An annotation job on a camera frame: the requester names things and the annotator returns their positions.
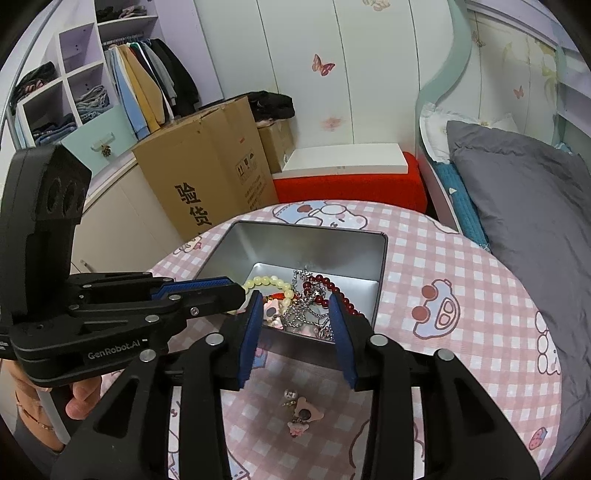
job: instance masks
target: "small cardboard box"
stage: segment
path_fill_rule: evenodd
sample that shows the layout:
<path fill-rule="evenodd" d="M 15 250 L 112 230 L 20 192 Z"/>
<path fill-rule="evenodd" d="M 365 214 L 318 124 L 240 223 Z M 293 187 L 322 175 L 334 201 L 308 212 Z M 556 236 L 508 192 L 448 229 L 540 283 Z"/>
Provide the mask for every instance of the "small cardboard box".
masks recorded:
<path fill-rule="evenodd" d="M 259 135 L 271 173 L 280 173 L 295 150 L 289 122 L 282 120 L 260 128 Z"/>
<path fill-rule="evenodd" d="M 133 150 L 184 241 L 278 202 L 246 97 L 184 118 Z"/>

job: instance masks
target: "gingham pattern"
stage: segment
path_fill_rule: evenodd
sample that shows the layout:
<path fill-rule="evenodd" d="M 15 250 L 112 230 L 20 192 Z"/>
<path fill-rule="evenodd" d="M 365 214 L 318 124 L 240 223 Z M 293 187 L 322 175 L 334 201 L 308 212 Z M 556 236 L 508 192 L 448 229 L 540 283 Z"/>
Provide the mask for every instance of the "gingham pattern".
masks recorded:
<path fill-rule="evenodd" d="M 366 217 L 366 230 L 388 234 L 376 332 L 413 351 L 431 354 L 448 348 L 455 352 L 526 445 L 538 429 L 547 430 L 542 445 L 531 451 L 542 471 L 556 444 L 561 377 L 538 371 L 537 309 L 520 282 L 490 253 L 429 217 L 379 203 L 328 203 Z M 235 220 L 280 222 L 273 211 L 267 207 Z M 163 259 L 152 272 L 176 280 L 192 278 L 230 225 L 212 228 Z M 413 334 L 417 322 L 411 312 L 423 304 L 421 288 L 435 279 L 451 282 L 461 317 L 448 335 L 423 340 Z M 170 346 L 187 348 L 211 331 L 206 320 L 192 320 Z M 290 414 L 280 406 L 288 387 L 298 389 L 325 411 L 325 418 L 311 424 L 299 439 L 289 436 L 286 422 Z M 420 400 L 414 398 L 420 431 Z M 246 388 L 225 393 L 223 400 L 229 451 L 243 467 L 243 475 L 248 473 L 252 480 L 355 480 L 361 474 L 351 465 L 350 453 L 369 418 L 369 395 L 351 393 L 339 372 L 270 353 L 266 367 L 253 371 Z M 416 478 L 422 476 L 421 461 L 417 465 Z"/>

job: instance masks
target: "red cloth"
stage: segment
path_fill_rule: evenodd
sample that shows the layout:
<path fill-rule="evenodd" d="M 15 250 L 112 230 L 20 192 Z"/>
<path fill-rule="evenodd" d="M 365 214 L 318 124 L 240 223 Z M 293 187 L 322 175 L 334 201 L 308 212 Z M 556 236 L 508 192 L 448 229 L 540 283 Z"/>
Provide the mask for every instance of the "red cloth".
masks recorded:
<path fill-rule="evenodd" d="M 387 203 L 416 212 L 427 211 L 427 194 L 417 159 L 403 152 L 408 173 L 327 175 L 274 180 L 280 203 L 304 200 L 363 200 Z"/>

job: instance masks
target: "blue gripper pad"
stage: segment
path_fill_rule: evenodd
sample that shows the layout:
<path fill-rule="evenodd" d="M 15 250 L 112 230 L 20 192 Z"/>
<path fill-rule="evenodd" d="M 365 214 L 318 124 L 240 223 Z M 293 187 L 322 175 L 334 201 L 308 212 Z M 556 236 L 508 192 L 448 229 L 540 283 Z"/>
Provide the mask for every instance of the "blue gripper pad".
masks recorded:
<path fill-rule="evenodd" d="M 246 330 L 240 346 L 239 367 L 238 367 L 238 386 L 244 388 L 244 384 L 251 377 L 252 363 L 255 359 L 256 346 L 261 335 L 263 299 L 262 294 L 258 292 L 254 299 L 249 303 L 252 306 L 251 314 L 246 320 Z"/>
<path fill-rule="evenodd" d="M 205 280 L 187 280 L 178 282 L 168 282 L 160 287 L 156 293 L 152 295 L 152 300 L 161 300 L 173 293 L 180 293 L 188 290 L 198 290 L 200 288 L 221 287 L 232 283 L 227 277 L 207 278 Z"/>
<path fill-rule="evenodd" d="M 329 298 L 329 319 L 330 327 L 333 331 L 333 339 L 335 340 L 336 355 L 339 359 L 343 376 L 351 388 L 355 388 L 358 375 L 355 368 L 353 344 L 351 343 L 351 337 L 345 325 L 340 304 L 337 301 L 337 295 L 331 295 Z"/>

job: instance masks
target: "gray blanket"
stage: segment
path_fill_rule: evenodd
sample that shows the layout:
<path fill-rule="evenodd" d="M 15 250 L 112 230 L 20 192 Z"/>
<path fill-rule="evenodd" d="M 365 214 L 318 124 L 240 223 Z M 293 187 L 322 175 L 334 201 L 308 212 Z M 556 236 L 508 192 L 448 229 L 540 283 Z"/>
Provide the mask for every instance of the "gray blanket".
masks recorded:
<path fill-rule="evenodd" d="M 491 251 L 539 308 L 562 368 L 562 414 L 548 474 L 591 414 L 591 176 L 523 135 L 447 124 L 455 163 Z"/>

